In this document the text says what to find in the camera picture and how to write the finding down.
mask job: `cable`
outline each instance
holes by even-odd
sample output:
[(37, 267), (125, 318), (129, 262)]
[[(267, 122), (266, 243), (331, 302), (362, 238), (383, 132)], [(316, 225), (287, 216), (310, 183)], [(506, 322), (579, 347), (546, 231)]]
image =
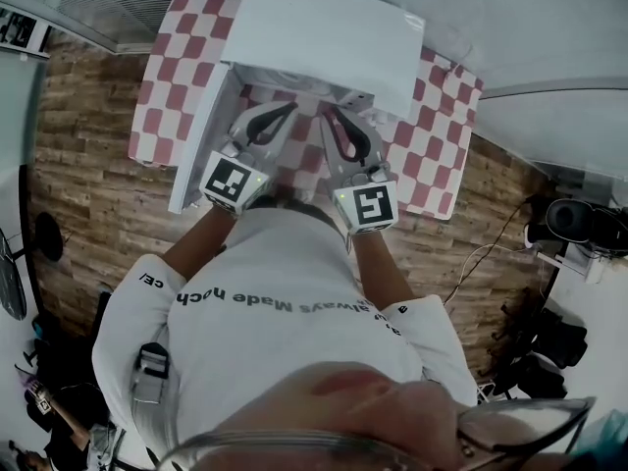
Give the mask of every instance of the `cable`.
[[(21, 235), (21, 234), (22, 234), (21, 232), (18, 232), (17, 234), (13, 234), (13, 235), (11, 235), (11, 237), (9, 237), (8, 239), (6, 239), (6, 240), (7, 240), (7, 246), (9, 246), (9, 241), (10, 241), (12, 238), (17, 237), (17, 236), (19, 236), (19, 235)], [(10, 255), (10, 254), (11, 254), (11, 246), (9, 246), (9, 255)], [(11, 256), (5, 256), (4, 254), (1, 254), (1, 255), (0, 255), (0, 258), (2, 258), (2, 259), (6, 259), (6, 260), (10, 260)]]
[(601, 86), (601, 87), (563, 87), (559, 89), (534, 89), (534, 90), (526, 90), (523, 92), (508, 92), (505, 94), (494, 94), (489, 96), (480, 96), (481, 100), (485, 99), (500, 99), (507, 98), (510, 96), (525, 96), (526, 94), (540, 94), (545, 92), (569, 92), (569, 91), (581, 91), (581, 90), (628, 90), (625, 87), (611, 87), (611, 86)]
[[(513, 249), (509, 249), (509, 248), (506, 248), (506, 247), (503, 247), (503, 246), (497, 246), (497, 242), (501, 239), (501, 236), (503, 236), (503, 233), (505, 232), (506, 227), (508, 227), (508, 225), (510, 224), (510, 222), (512, 221), (512, 219), (514, 218), (514, 216), (515, 216), (515, 215), (519, 212), (519, 210), (523, 207), (523, 205), (524, 205), (526, 202), (527, 202), (527, 200), (526, 200), (526, 201), (523, 201), (521, 204), (519, 204), (519, 205), (517, 206), (517, 209), (515, 209), (515, 210), (512, 212), (512, 214), (510, 215), (510, 218), (508, 218), (508, 220), (506, 220), (506, 223), (505, 223), (505, 224), (503, 224), (503, 227), (501, 228), (501, 232), (499, 233), (499, 235), (498, 235), (498, 236), (497, 236), (497, 238), (495, 239), (495, 242), (493, 242), (492, 244), (485, 244), (484, 246), (479, 247), (478, 249), (476, 249), (473, 253), (471, 253), (471, 254), (467, 257), (466, 261), (464, 262), (464, 265), (462, 266), (462, 273), (460, 274), (460, 280), (458, 281), (458, 284), (455, 286), (455, 288), (451, 291), (451, 293), (449, 294), (449, 296), (446, 298), (446, 300), (445, 300), (445, 305), (447, 305), (448, 303), (450, 303), (450, 302), (451, 302), (451, 300), (455, 297), (455, 294), (456, 294), (456, 293), (458, 293), (458, 289), (460, 288), (460, 286), (462, 285), (462, 283), (464, 283), (464, 282), (467, 280), (467, 278), (468, 278), (469, 276), (471, 276), (471, 274), (473, 274), (473, 271), (477, 269), (478, 265), (480, 265), (480, 264), (482, 263), (482, 261), (483, 261), (483, 260), (484, 260), (487, 256), (489, 256), (489, 255), (491, 254), (491, 251), (493, 251), (493, 248), (495, 248), (495, 247), (500, 247), (501, 249), (507, 249), (507, 250), (509, 250), (509, 251), (513, 251), (513, 252), (525, 251), (526, 249), (528, 249), (528, 248), (524, 248), (524, 249), (519, 249), (518, 251), (515, 251), (515, 250), (513, 250)], [(463, 275), (464, 275), (464, 268), (466, 267), (467, 262), (469, 261), (469, 259), (470, 259), (470, 258), (471, 258), (471, 257), (472, 257), (475, 253), (477, 253), (480, 249), (485, 248), (485, 247), (489, 247), (489, 246), (491, 247), (491, 249), (489, 249), (489, 250), (488, 250), (488, 251), (487, 251), (487, 252), (486, 252), (486, 253), (482, 256), (482, 258), (480, 258), (480, 259), (476, 262), (476, 264), (475, 264), (475, 265), (471, 268), (471, 270), (469, 271), (469, 273), (468, 273), (466, 276), (463, 276)]]
[[(614, 211), (608, 211), (607, 208), (596, 208), (597, 211), (602, 211), (603, 213), (605, 213), (606, 215), (608, 215), (610, 218), (612, 218), (615, 222), (617, 222), (619, 225), (621, 225), (624, 228), (624, 231), (628, 232), (628, 227), (626, 227), (626, 224), (624, 224), (621, 220), (619, 220), (619, 216), (621, 216), (620, 213), (615, 213)], [(619, 248), (619, 249), (610, 249), (610, 248), (603, 248), (606, 251), (615, 251), (617, 253), (623, 252), (623, 251), (628, 251), (628, 248)]]
[(575, 242), (572, 243), (574, 246), (576, 246), (576, 248), (578, 249), (578, 251), (580, 251), (580, 253), (583, 256), (586, 256), (587, 258), (589, 258), (590, 260), (599, 260), (600, 258), (603, 258), (604, 255), (600, 254), (600, 253), (596, 253), (595, 251), (592, 251), (592, 253), (597, 254), (598, 256), (591, 256), (589, 253), (587, 253), (584, 248), (580, 245), (577, 244)]
[(547, 300), (546, 296), (543, 294), (543, 275), (545, 273), (545, 268), (546, 268), (546, 261), (541, 258), (541, 277), (539, 278), (539, 293), (541, 294), (541, 297), (543, 298), (543, 300)]
[[(462, 277), (464, 275), (464, 269), (467, 266), (467, 263), (469, 263), (469, 260), (473, 257), (474, 254), (476, 254), (478, 251), (480, 251), (480, 249), (484, 249), (486, 247), (491, 247), (491, 249), (489, 249), (489, 251), (487, 252), (487, 254), (485, 254), (482, 258), (480, 258), (480, 260), (478, 261), (478, 263), (476, 263), (473, 266), (473, 269), (471, 269), (469, 271), (469, 274), (467, 274), (464, 278)], [(460, 285), (462, 285), (462, 283), (469, 277), (469, 275), (475, 270), (475, 268), (480, 265), (480, 262), (482, 260), (484, 260), (487, 255), (493, 250), (494, 247), (498, 247), (499, 249), (503, 249), (505, 251), (510, 251), (511, 253), (519, 253), (521, 251), (526, 251), (528, 248), (524, 247), (523, 249), (510, 249), (509, 247), (505, 247), (505, 246), (499, 246), (498, 244), (485, 244), (484, 246), (480, 246), (479, 248), (477, 248), (475, 251), (473, 251), (469, 256), (467, 256), (467, 259), (464, 261), (464, 264), (462, 264), (462, 271), (460, 271), (460, 279), (458, 280), (458, 284), (455, 286), (455, 288), (453, 289), (453, 291), (451, 292), (451, 294), (447, 297), (447, 300), (445, 301), (445, 304), (450, 303), (453, 298), (456, 296), (456, 294), (458, 293), (458, 289), (460, 288)]]

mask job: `black object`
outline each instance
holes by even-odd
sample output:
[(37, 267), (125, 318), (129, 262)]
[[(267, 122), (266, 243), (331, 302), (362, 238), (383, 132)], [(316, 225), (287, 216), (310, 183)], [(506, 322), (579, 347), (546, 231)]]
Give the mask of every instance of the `black object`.
[(508, 227), (508, 225), (510, 225), (510, 222), (512, 221), (512, 219), (514, 218), (514, 216), (519, 212), (519, 210), (523, 207), (524, 204), (530, 202), (530, 200), (532, 199), (532, 197), (528, 197), (525, 201), (523, 201), (521, 204), (519, 204), (517, 206), (517, 209), (515, 209), (512, 214), (508, 217), (508, 219), (506, 220), (506, 223), (503, 224), (503, 227), (501, 228), (501, 231), (499, 232), (499, 235), (497, 236), (497, 238), (495, 239), (495, 242), (493, 244), (491, 244), (491, 247), (489, 248), (489, 250), (484, 253), (480, 259), (475, 262), (474, 266), (471, 267), (471, 270), (469, 272), (466, 273), (466, 275), (460, 280), (460, 282), (455, 286), (454, 289), (451, 290), (451, 293), (448, 295), (448, 297), (445, 299), (445, 305), (448, 304), (449, 300), (453, 297), (453, 295), (456, 293), (456, 291), (462, 286), (462, 284), (467, 280), (467, 278), (469, 276), (471, 276), (471, 274), (473, 274), (473, 271), (475, 271), (478, 268), (478, 265), (480, 265), (482, 263), (482, 261), (491, 254), (491, 252), (493, 251), (493, 248), (497, 245), (497, 243), (499, 242), (499, 240), (501, 239), (501, 236), (503, 236), (503, 233), (506, 231), (506, 227)]
[(538, 335), (532, 350), (549, 358), (561, 370), (576, 366), (587, 351), (587, 329), (567, 325), (562, 318), (544, 309), (538, 322)]
[(120, 460), (118, 457), (114, 457), (114, 459), (111, 461), (111, 464), (113, 469), (119, 467), (123, 471), (145, 471), (144, 469), (140, 469), (131, 464), (128, 464), (124, 460)]
[(548, 363), (534, 355), (527, 355), (504, 368), (494, 382), (494, 395), (518, 386), (530, 397), (563, 399), (567, 396), (562, 375), (553, 372)]
[(159, 465), (159, 459), (157, 458), (157, 455), (155, 455), (155, 452), (147, 446), (146, 453), (148, 453), (148, 458), (153, 463), (153, 465), (157, 467)]
[[(17, 45), (19, 47), (26, 47), (28, 45), (30, 35), (32, 34), (32, 30), (34, 29), (35, 20), (15, 12), (10, 12), (8, 14), (9, 21), (6, 25), (0, 28), (0, 42), (10, 43), (11, 45)], [(12, 31), (14, 35), (7, 38), (9, 31)]]
[(63, 255), (63, 237), (59, 225), (48, 213), (40, 213), (35, 219), (35, 240), (29, 246), (16, 251), (15, 258), (19, 258), (27, 251), (39, 249), (51, 262), (58, 262)]
[[(31, 124), (30, 132), (35, 133), (35, 124)], [(20, 202), (20, 230), (22, 231), (22, 241), (24, 246), (30, 244), (30, 226), (28, 225), (28, 165), (22, 164), (19, 172), (19, 185), (18, 185), (18, 199)], [(35, 305), (39, 312), (44, 311), (43, 300), (41, 299), (41, 291), (39, 290), (39, 284), (37, 282), (37, 273), (35, 272), (35, 266), (32, 263), (32, 256), (27, 253), (24, 257), (26, 262), (26, 270), (28, 277), (30, 278), (30, 286), (32, 289), (32, 296), (35, 300)]]
[(26, 454), (16, 447), (16, 443), (13, 440), (9, 440), (9, 449), (14, 451), (16, 455), (16, 464), (20, 471), (30, 471), (30, 468), (26, 466)]
[[(342, 141), (340, 140), (338, 133), (336, 131), (332, 131), (332, 136), (336, 141), (336, 146), (338, 147), (340, 155), (347, 162), (359, 161), (360, 165), (364, 166), (366, 157), (369, 153), (371, 153), (371, 140), (366, 137), (362, 129), (357, 127), (350, 119), (348, 119), (346, 115), (338, 109), (338, 107), (332, 107), (331, 111), (343, 127), (346, 138), (353, 145), (353, 148), (355, 148), (355, 154), (352, 157), (349, 157), (343, 149)], [(330, 128), (334, 128), (335, 125), (332, 118), (329, 115), (324, 115), (324, 117), (328, 119)]]
[(24, 359), (26, 361), (26, 363), (28, 364), (28, 366), (32, 366), (32, 360), (37, 357), (37, 348), (35, 348), (35, 350), (31, 353), (31, 354), (26, 354), (26, 352), (23, 352), (22, 355), (24, 356)]
[(94, 347), (96, 339), (98, 338), (100, 324), (102, 323), (102, 318), (105, 315), (105, 310), (107, 309), (107, 304), (109, 303), (110, 298), (111, 293), (108, 291), (102, 291), (100, 296), (98, 296), (98, 309), (96, 310), (96, 317), (94, 318), (94, 322), (91, 324), (91, 331), (89, 332), (89, 343), (91, 343), (92, 347)]
[(534, 199), (537, 213), (544, 210), (545, 222), (528, 225), (528, 240), (567, 240), (586, 245), (603, 256), (628, 253), (628, 213), (577, 199)]
[[(273, 197), (272, 195), (260, 195), (257, 197), (253, 203), (248, 206), (247, 209), (263, 209), (263, 208), (278, 208), (279, 200), (277, 197)], [(303, 213), (304, 215), (311, 216), (312, 218), (316, 218), (321, 222), (326, 223), (332, 229), (340, 234), (340, 231), (336, 225), (336, 222), (332, 220), (332, 218), (325, 213), (322, 209), (313, 204), (306, 204), (296, 199), (289, 199), (284, 203), (284, 209), (289, 209), (291, 211), (297, 211), (299, 213)], [(225, 249), (221, 246), (221, 250), (216, 254), (218, 256)]]
[[(282, 124), (286, 121), (285, 117), (296, 108), (296, 103), (289, 103), (281, 108), (277, 108), (272, 112), (266, 112), (253, 117), (246, 127), (246, 137), (248, 138), (247, 146), (250, 144), (266, 145), (270, 143)], [(272, 130), (270, 133), (264, 133), (264, 131), (271, 126), (277, 119), (282, 121)]]
[(26, 297), (15, 262), (20, 255), (16, 255), (0, 229), (0, 303), (12, 318), (22, 321), (26, 317)]
[(50, 433), (55, 414), (52, 411), (46, 414), (41, 413), (39, 408), (37, 408), (37, 401), (30, 391), (25, 391), (24, 399), (26, 401), (26, 413), (28, 414), (28, 417), (30, 417), (30, 420), (46, 433)]
[[(90, 428), (91, 425), (85, 425), (85, 429)], [(72, 434), (73, 430), (68, 423), (61, 416), (55, 415), (50, 431), (50, 443), (44, 448), (54, 469), (83, 471), (87, 467), (88, 447), (80, 450), (72, 441)]]
[(478, 371), (480, 377), (488, 377), (493, 372), (500, 372), (530, 352), (532, 343), (537, 337), (537, 320), (544, 305), (543, 300), (533, 296), (530, 289), (526, 288), (522, 310), (511, 312), (505, 305), (501, 307), (501, 312), (508, 317), (508, 323), (501, 333), (492, 334), (492, 338), (495, 341), (501, 341), (508, 337), (508, 341), (505, 345), (495, 347), (495, 350), (489, 349), (489, 354), (495, 361), (488, 370)]
[(16, 260), (36, 247), (53, 262), (59, 261), (63, 254), (61, 231), (48, 213), (41, 213), (35, 220), (35, 241), (15, 253), (0, 229), (0, 304), (18, 321), (26, 316), (26, 297)]
[[(66, 386), (96, 386), (91, 363), (91, 338), (68, 336), (59, 319), (46, 310), (32, 320), (32, 326), (39, 337), (34, 348), (37, 352), (37, 379), (41, 384), (53, 394)], [(79, 393), (74, 389), (67, 391), (73, 395)]]

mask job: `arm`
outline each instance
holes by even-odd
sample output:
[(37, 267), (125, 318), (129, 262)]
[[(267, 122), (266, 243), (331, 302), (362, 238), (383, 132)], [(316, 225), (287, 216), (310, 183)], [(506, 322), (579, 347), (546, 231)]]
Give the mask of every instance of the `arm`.
[(162, 258), (189, 281), (214, 258), (235, 224), (230, 213), (213, 207)]
[(162, 257), (137, 260), (111, 295), (91, 359), (112, 417), (125, 429), (133, 428), (130, 385), (139, 349), (155, 340), (185, 282), (214, 257), (235, 221), (212, 208)]
[(414, 346), (424, 377), (445, 386), (456, 401), (475, 404), (476, 384), (443, 301), (414, 296), (379, 232), (356, 235), (353, 245), (364, 295)]
[(59, 415), (61, 415), (63, 420), (66, 421), (66, 424), (68, 424), (68, 426), (70, 426), (70, 429), (72, 429), (73, 432), (70, 436), (72, 442), (77, 446), (80, 451), (85, 450), (87, 448), (87, 445), (89, 444), (89, 431), (87, 431), (68, 410), (60, 405), (54, 397), (49, 394), (47, 395), (47, 398), (50, 406), (52, 406), (55, 411)]
[(379, 311), (414, 298), (410, 285), (397, 269), (381, 233), (356, 235), (353, 246), (364, 296)]

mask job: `parquet floor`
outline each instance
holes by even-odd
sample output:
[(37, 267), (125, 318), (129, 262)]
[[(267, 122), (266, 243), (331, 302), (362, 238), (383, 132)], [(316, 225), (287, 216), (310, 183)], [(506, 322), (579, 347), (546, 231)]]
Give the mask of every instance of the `parquet floor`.
[[(31, 222), (42, 211), (51, 213), (67, 241), (57, 264), (35, 253), (35, 269), (44, 305), (70, 333), (86, 334), (100, 284), (114, 287), (139, 255), (167, 249), (206, 208), (168, 213), (175, 170), (145, 168), (127, 157), (146, 56), (111, 56), (60, 33), (53, 34), (48, 52), (28, 207)], [(404, 214), (387, 231), (416, 293), (447, 297), (466, 256), (493, 242), (512, 211), (545, 186), (535, 169), (473, 136), (452, 218)], [(523, 247), (526, 208), (501, 245)], [(543, 276), (546, 281), (550, 271)], [(491, 361), (491, 333), (504, 323), (499, 308), (518, 306), (525, 288), (538, 293), (540, 278), (533, 255), (495, 250), (447, 306), (474, 373)]]

